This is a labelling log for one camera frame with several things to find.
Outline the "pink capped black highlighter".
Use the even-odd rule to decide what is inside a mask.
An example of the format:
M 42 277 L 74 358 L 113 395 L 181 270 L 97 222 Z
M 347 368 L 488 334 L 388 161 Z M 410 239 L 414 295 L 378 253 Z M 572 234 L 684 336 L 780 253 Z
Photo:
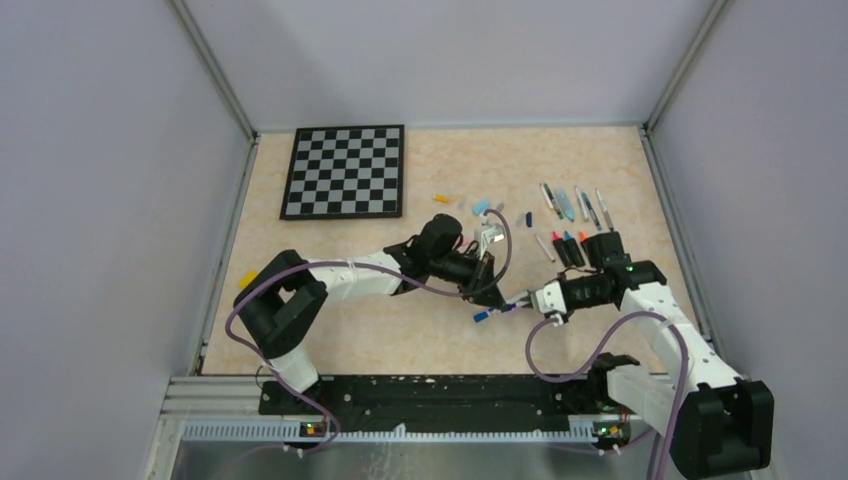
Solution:
M 556 231 L 552 233 L 552 245 L 563 265 L 566 268 L 571 267 L 573 262 L 568 252 L 566 242 Z

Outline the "yellow capped white pen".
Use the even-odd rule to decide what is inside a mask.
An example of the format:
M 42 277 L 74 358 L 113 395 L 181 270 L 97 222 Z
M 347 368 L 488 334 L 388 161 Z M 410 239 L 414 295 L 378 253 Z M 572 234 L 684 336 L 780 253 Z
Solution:
M 552 199 L 549 187 L 545 183 L 540 184 L 540 189 L 545 197 L 545 201 L 551 210 L 555 209 L 554 200 Z

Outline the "light blue tape cap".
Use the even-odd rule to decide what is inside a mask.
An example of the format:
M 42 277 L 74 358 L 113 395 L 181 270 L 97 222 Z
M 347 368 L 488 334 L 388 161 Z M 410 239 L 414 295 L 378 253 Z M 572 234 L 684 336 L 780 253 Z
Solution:
M 484 216 L 489 207 L 490 202 L 487 200 L 482 200 L 472 207 L 472 213 L 476 216 Z

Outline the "dark blue capped pen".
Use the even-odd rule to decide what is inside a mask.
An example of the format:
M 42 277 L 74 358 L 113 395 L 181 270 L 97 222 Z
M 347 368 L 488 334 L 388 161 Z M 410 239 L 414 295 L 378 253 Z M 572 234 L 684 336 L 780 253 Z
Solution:
M 600 206 L 600 209 L 601 209 L 601 212 L 602 212 L 602 216 L 603 216 L 603 218 L 604 218 L 604 221 L 605 221 L 605 223 L 606 223 L 606 226 L 608 227 L 608 229 L 609 229 L 610 231 L 614 231 L 614 230 L 615 230 L 615 226 L 614 226 L 614 223 L 613 223 L 613 221 L 612 221 L 612 219 L 611 219 L 611 215 L 610 215 L 610 213 L 609 213 L 609 210 L 608 210 L 607 204 L 606 204 L 606 202 L 605 202 L 605 200 L 604 200 L 604 198 L 603 198 L 603 195 L 602 195 L 601 191 L 600 191 L 598 188 L 596 188 L 596 189 L 595 189 L 595 195 L 596 195 L 596 198 L 597 198 L 597 201 L 598 201 L 598 205 Z

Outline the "orange capped black highlighter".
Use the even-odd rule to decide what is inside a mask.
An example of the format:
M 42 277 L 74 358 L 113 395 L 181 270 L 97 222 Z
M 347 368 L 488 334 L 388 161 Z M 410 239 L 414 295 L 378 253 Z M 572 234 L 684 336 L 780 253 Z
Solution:
M 591 241 L 590 237 L 583 231 L 579 232 L 579 243 L 580 243 L 581 248 L 585 252 L 589 252 L 590 247 L 592 246 L 592 241 Z

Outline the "red capped white marker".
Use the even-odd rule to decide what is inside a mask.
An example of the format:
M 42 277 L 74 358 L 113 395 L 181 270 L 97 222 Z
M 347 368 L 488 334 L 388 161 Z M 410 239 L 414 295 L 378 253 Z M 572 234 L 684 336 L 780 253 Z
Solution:
M 552 263 L 555 263 L 557 261 L 557 258 L 554 255 L 554 253 L 551 251 L 551 249 L 547 245 L 547 243 L 538 234 L 535 234 L 534 238 L 535 238 L 536 242 L 538 243 L 538 245 L 540 246 L 541 250 L 544 252 L 546 257 L 548 258 L 548 260 Z

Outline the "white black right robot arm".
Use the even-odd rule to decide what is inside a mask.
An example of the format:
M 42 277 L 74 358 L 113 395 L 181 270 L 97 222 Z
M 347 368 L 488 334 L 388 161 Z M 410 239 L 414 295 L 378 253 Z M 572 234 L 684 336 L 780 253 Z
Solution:
M 514 308 L 543 316 L 541 327 L 562 325 L 574 312 L 613 305 L 621 317 L 574 373 L 553 376 L 531 368 L 549 383 L 585 376 L 589 404 L 600 412 L 619 405 L 655 432 L 648 476 L 662 479 L 674 465 L 686 479 L 708 479 L 768 467 L 772 457 L 775 400 L 762 381 L 744 378 L 728 365 L 679 307 L 665 276 L 651 261 L 634 261 L 617 231 L 598 233 L 568 248 L 586 254 L 591 271 L 566 273 L 542 287 L 515 295 Z M 633 360 L 606 356 L 618 329 L 635 328 L 674 382 L 662 383 Z

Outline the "grey capped white marker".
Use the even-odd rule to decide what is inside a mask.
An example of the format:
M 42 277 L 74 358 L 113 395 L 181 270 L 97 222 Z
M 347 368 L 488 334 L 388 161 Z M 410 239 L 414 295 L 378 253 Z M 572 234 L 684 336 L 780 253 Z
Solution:
M 589 212 L 588 212 L 588 207 L 587 207 L 585 200 L 584 200 L 583 191 L 577 185 L 575 185 L 574 186 L 574 192 L 575 192 L 575 197 L 576 197 L 577 203 L 579 205 L 579 209 L 580 209 L 580 212 L 581 212 L 582 219 L 583 219 L 584 222 L 588 222 L 589 219 L 590 219 L 590 216 L 589 216 Z

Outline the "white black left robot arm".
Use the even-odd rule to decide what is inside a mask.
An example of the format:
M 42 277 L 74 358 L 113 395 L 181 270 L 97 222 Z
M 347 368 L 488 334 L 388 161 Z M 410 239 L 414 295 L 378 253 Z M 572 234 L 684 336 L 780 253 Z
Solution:
M 289 249 L 241 288 L 228 320 L 240 321 L 269 370 L 285 384 L 283 401 L 297 413 L 319 404 L 319 375 L 303 341 L 329 304 L 372 295 L 398 296 L 423 289 L 503 311 L 498 288 L 505 267 L 489 248 L 512 242 L 503 218 L 484 221 L 468 245 L 451 215 L 437 214 L 404 242 L 362 257 L 310 260 Z

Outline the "teal gel pen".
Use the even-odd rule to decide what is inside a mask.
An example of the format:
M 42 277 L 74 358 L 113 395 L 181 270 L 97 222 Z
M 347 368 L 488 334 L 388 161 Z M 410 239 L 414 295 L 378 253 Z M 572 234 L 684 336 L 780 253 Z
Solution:
M 584 204 L 584 207 L 585 207 L 585 210 L 587 212 L 588 217 L 591 219 L 591 221 L 595 225 L 596 229 L 598 231 L 602 231 L 603 228 L 601 226 L 599 217 L 597 216 L 597 213 L 596 213 L 596 211 L 595 211 L 595 209 L 594 209 L 594 207 L 593 207 L 593 205 L 592 205 L 592 203 L 589 199 L 588 194 L 586 192 L 582 192 L 581 198 L 582 198 L 582 201 L 583 201 L 583 204 Z

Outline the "light blue correction tape pen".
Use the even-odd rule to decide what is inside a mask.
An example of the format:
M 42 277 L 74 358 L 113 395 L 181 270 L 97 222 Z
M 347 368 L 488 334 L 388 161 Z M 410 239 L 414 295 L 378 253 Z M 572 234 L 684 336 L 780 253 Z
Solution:
M 562 188 L 557 188 L 555 195 L 563 215 L 570 222 L 574 222 L 576 219 L 575 212 L 566 192 Z

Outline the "green gel pen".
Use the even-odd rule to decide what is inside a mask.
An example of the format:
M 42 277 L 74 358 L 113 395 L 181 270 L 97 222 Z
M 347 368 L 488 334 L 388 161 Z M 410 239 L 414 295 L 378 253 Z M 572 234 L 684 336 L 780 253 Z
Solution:
M 553 207 L 554 211 L 556 212 L 556 214 L 558 215 L 558 218 L 561 219 L 561 220 L 565 219 L 565 214 L 563 213 L 562 209 L 560 208 L 559 203 L 558 203 L 555 195 L 553 194 L 553 191 L 550 189 L 550 187 L 547 186 L 547 184 L 545 184 L 544 186 L 546 188 L 546 192 L 547 192 L 549 200 L 552 204 L 552 207 Z

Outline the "blue capped black highlighter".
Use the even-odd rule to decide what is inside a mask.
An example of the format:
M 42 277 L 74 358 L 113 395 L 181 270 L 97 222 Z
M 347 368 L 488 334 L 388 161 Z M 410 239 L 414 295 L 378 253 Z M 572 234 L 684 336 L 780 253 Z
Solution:
M 573 267 L 582 268 L 585 266 L 585 260 L 578 245 L 577 240 L 568 232 L 564 232 L 564 244 L 569 264 Z

